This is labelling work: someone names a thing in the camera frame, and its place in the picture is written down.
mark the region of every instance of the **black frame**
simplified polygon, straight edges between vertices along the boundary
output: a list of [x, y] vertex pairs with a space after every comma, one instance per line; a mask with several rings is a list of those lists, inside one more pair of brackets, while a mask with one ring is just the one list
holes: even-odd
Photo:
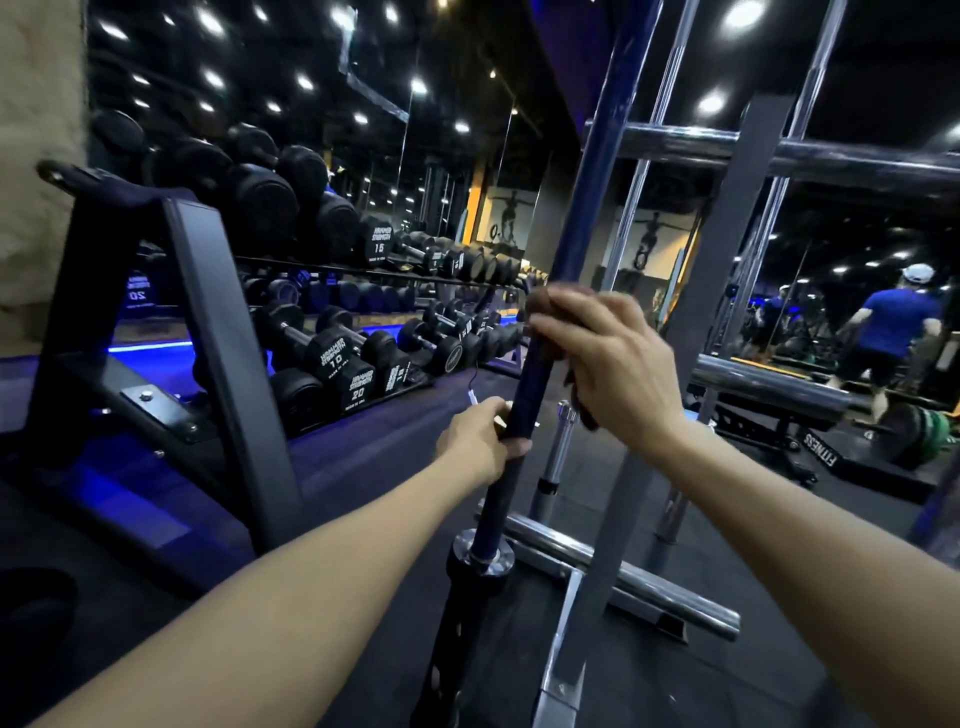
[[[258, 554], [299, 536], [300, 485], [220, 213], [97, 170], [54, 162], [38, 170], [76, 202], [20, 465], [69, 465], [107, 409], [240, 520]], [[187, 406], [108, 353], [145, 237], [178, 267], [194, 347], [210, 370], [209, 412]]]

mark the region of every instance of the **squat rack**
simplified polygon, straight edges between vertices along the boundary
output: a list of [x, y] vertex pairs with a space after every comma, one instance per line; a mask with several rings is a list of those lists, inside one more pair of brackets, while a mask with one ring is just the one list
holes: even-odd
[[[693, 13], [695, 9], [696, 0], [687, 0], [681, 28], [689, 19], [686, 13]], [[753, 271], [759, 268], [766, 239], [769, 239], [776, 222], [787, 178], [918, 194], [960, 187], [960, 160], [951, 156], [800, 138], [823, 82], [845, 9], [845, 0], [831, 0], [786, 138], [781, 135], [794, 103], [793, 99], [781, 97], [755, 97], [747, 107], [739, 133], [664, 127], [657, 107], [652, 123], [627, 123], [626, 115], [633, 103], [639, 73], [659, 18], [660, 2], [636, 2], [629, 4], [625, 11], [597, 110], [592, 123], [588, 123], [587, 143], [550, 279], [579, 279], [590, 233], [616, 157], [678, 162], [724, 171], [726, 174], [717, 200], [704, 224], [700, 248], [689, 265], [688, 285], [682, 291], [664, 332], [674, 348], [683, 389], [689, 382], [697, 356], [704, 349], [713, 313], [727, 287], [726, 280], [716, 277], [715, 271], [729, 269], [767, 177], [780, 179], [771, 190], [763, 218], [756, 226], [755, 242], [748, 246], [740, 269], [744, 272], [740, 293], [745, 300], [749, 298], [750, 287], [756, 279]], [[685, 42], [684, 34], [678, 32], [674, 52], [664, 73], [658, 106], [660, 99], [669, 99], [669, 90], [676, 77], [673, 64], [679, 65]], [[645, 166], [641, 164], [637, 168], [622, 220], [632, 220], [636, 213]], [[619, 267], [619, 256], [623, 255], [620, 237], [621, 231], [618, 231], [608, 265], [608, 270], [614, 273], [610, 275], [610, 281], [604, 281], [605, 288], [612, 285]], [[551, 372], [551, 365], [540, 358], [540, 347], [541, 342], [534, 337], [520, 374], [514, 408], [507, 421], [508, 437], [530, 437], [533, 433], [534, 419]], [[541, 480], [541, 483], [545, 482], [543, 490], [548, 495], [550, 491], [555, 492], [559, 484], [569, 438], [577, 422], [567, 408], [562, 408], [561, 420], [547, 472]], [[633, 530], [636, 509], [656, 476], [638, 457], [628, 454], [624, 460], [586, 574], [579, 568], [587, 565], [583, 554], [588, 546], [535, 519], [510, 514], [520, 468], [519, 461], [508, 463], [504, 475], [491, 486], [482, 501], [477, 528], [458, 535], [451, 548], [447, 560], [451, 589], [420, 700], [411, 717], [411, 725], [415, 728], [445, 728], [457, 723], [462, 689], [484, 614], [491, 598], [502, 590], [516, 558], [531, 563], [539, 557], [546, 565], [542, 567], [546, 571], [550, 571], [552, 559], [555, 572], [568, 576], [560, 623], [533, 715], [534, 726], [572, 726], [575, 723], [588, 648], [595, 641], [607, 603], [619, 599], [617, 592], [624, 586], [622, 574], [625, 569], [632, 570], [636, 577], [632, 596], [639, 596], [648, 605], [656, 605], [663, 614], [670, 614], [666, 608], [671, 599], [682, 597], [685, 607], [690, 608], [689, 614], [696, 616], [700, 626], [710, 629], [709, 619], [700, 619], [703, 615], [697, 609], [704, 614], [712, 611], [716, 617], [725, 620], [723, 628], [712, 630], [716, 634], [730, 639], [739, 629], [739, 618], [735, 613], [706, 600], [690, 599], [703, 598], [657, 579], [653, 574], [621, 564], [627, 539]], [[532, 516], [545, 517], [548, 513], [547, 503], [538, 505], [535, 501]], [[516, 553], [504, 538], [508, 518], [514, 525], [508, 532], [514, 537]], [[676, 521], [676, 527], [679, 528], [679, 521]], [[548, 542], [556, 546], [552, 552], [543, 549]]]

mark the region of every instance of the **wall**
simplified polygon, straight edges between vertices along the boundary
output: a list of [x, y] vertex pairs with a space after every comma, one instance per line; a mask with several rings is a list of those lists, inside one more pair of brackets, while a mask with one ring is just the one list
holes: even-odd
[[34, 167], [84, 160], [82, 7], [0, 6], [0, 355], [35, 352], [46, 325], [71, 200]]
[[[509, 189], [507, 187], [488, 187], [484, 197], [483, 208], [480, 212], [480, 225], [477, 228], [476, 239], [482, 243], [507, 243], [503, 235], [503, 211], [516, 194], [516, 219], [514, 221], [514, 242], [521, 250], [526, 250], [527, 237], [530, 225], [534, 219], [534, 208], [537, 205], [537, 192], [525, 189]], [[497, 236], [491, 236], [492, 227], [497, 226]]]
[[[602, 265], [606, 266], [610, 259], [610, 253], [613, 248], [613, 241], [616, 238], [616, 230], [620, 225], [620, 218], [623, 215], [623, 207], [619, 206], [613, 216], [612, 230], [607, 243], [607, 250], [604, 253]], [[634, 256], [639, 246], [640, 238], [647, 231], [646, 221], [653, 217], [653, 210], [638, 209], [634, 216], [634, 224], [630, 228], [630, 236], [627, 238], [627, 250], [620, 262], [621, 270], [624, 268], [633, 269]], [[689, 230], [693, 227], [695, 215], [674, 215], [668, 212], [660, 214], [660, 222], [671, 225], [676, 228], [683, 228], [686, 231], [674, 230], [674, 228], [661, 227], [657, 232], [657, 245], [654, 246], [650, 256], [647, 258], [647, 265], [643, 269], [643, 275], [659, 279], [669, 279], [673, 272], [673, 264], [677, 259], [677, 253], [686, 245], [689, 237]]]

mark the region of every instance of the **man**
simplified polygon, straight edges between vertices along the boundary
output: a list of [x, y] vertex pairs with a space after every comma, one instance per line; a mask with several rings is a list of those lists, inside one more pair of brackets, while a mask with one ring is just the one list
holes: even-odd
[[904, 268], [896, 288], [874, 293], [837, 331], [837, 336], [841, 336], [844, 331], [863, 325], [827, 387], [840, 389], [844, 382], [860, 378], [869, 369], [874, 423], [887, 411], [886, 388], [897, 367], [910, 354], [910, 343], [921, 335], [935, 338], [943, 328], [940, 306], [920, 291], [932, 278], [933, 269], [926, 263]]
[[766, 364], [774, 355], [777, 344], [780, 343], [779, 324], [789, 290], [790, 286], [782, 285], [776, 296], [764, 301], [763, 305], [756, 310], [757, 329], [750, 338], [750, 344], [744, 350], [745, 358]]

